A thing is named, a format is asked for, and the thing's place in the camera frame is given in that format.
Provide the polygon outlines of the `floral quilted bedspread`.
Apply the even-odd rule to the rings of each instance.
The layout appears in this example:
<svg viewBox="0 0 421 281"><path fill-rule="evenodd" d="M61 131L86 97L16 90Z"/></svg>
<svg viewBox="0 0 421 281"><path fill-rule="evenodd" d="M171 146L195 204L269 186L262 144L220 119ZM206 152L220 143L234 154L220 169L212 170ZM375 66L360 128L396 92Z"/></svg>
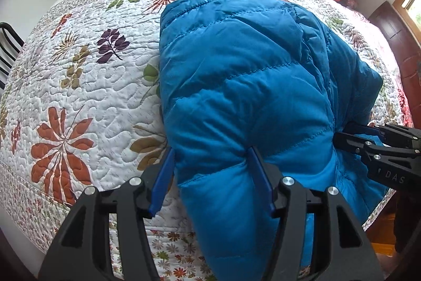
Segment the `floral quilted bedspread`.
<svg viewBox="0 0 421 281"><path fill-rule="evenodd" d="M172 1L62 0L19 54L1 91L1 207L35 275L86 186L116 188L163 149L158 30Z"/></svg>

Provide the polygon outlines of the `blue puffer jacket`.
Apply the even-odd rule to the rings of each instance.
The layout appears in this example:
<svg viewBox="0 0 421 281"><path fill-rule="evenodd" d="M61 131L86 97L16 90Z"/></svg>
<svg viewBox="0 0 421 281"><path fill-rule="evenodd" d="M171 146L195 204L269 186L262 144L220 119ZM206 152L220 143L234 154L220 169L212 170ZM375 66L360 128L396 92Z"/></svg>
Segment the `blue puffer jacket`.
<svg viewBox="0 0 421 281"><path fill-rule="evenodd" d="M367 124L379 73L305 8L281 0L177 0L161 14L160 97L181 201L218 280L259 280L278 227L246 151L305 188L336 187L365 222L387 189L333 146Z"/></svg>

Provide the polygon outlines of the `wooden side window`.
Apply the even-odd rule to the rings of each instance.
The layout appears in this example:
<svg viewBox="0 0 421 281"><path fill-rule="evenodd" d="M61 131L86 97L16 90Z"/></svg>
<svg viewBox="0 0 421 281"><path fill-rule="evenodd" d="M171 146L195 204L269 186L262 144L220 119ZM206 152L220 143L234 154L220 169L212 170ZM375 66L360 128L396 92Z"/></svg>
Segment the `wooden side window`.
<svg viewBox="0 0 421 281"><path fill-rule="evenodd" d="M395 0L393 7L420 43L420 0Z"/></svg>

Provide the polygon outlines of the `dark wooden headboard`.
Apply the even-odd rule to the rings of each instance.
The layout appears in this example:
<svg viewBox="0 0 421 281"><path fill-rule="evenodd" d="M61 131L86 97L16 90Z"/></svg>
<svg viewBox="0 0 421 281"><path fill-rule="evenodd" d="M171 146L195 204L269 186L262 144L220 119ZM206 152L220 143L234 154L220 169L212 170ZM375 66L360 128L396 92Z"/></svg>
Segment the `dark wooden headboard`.
<svg viewBox="0 0 421 281"><path fill-rule="evenodd" d="M388 1L370 15L369 21L380 29L395 56L413 123L420 128L420 44Z"/></svg>

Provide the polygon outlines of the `black metal chair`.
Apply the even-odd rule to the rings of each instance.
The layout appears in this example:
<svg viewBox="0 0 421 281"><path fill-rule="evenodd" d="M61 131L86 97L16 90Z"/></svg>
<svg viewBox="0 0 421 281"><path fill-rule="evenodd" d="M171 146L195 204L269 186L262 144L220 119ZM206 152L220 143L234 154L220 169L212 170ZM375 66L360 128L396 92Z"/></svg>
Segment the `black metal chair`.
<svg viewBox="0 0 421 281"><path fill-rule="evenodd" d="M7 78L23 48L23 40L13 27L6 22L0 23L1 28L1 91L5 89Z"/></svg>

